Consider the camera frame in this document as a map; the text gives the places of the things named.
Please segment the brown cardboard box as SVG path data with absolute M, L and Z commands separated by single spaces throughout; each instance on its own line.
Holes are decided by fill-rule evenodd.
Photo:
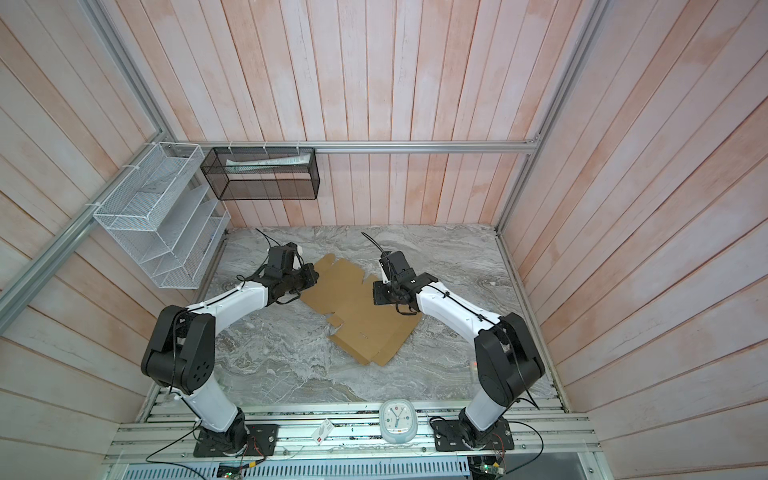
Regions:
M 301 293 L 301 300 L 324 315 L 333 327 L 330 340 L 358 363 L 386 365 L 409 338 L 422 315 L 402 315 L 393 305 L 373 302 L 375 275 L 329 253 L 314 264 L 317 283 Z

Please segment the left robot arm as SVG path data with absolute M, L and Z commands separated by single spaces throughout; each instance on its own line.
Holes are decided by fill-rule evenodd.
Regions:
M 223 294 L 189 306 L 170 305 L 158 316 L 141 362 L 142 373 L 178 393 L 204 431 L 242 434 L 242 410 L 214 378 L 216 337 L 230 325 L 272 305 L 286 305 L 313 287 L 319 274 L 289 242 L 272 246 L 266 261 Z

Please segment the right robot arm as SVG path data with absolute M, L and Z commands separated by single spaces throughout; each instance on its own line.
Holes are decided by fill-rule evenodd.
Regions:
M 383 279 L 373 283 L 377 306 L 404 306 L 405 315 L 431 316 L 464 338 L 475 353 L 480 391 L 462 411 L 459 425 L 479 436 L 541 379 L 545 365 L 522 316 L 483 309 L 448 289 L 430 273 L 418 274 L 400 251 L 381 252 Z

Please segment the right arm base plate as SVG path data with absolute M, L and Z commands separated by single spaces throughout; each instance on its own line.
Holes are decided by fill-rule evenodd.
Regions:
M 477 430 L 467 419 L 430 417 L 428 424 L 439 452 L 495 450 L 505 453 L 515 448 L 509 422 L 503 418 L 487 430 Z

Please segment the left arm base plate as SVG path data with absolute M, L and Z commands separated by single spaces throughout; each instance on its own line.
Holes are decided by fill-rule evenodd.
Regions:
M 200 428 L 193 451 L 194 458 L 222 456 L 269 457 L 274 454 L 278 439 L 277 424 L 237 424 L 226 432 Z

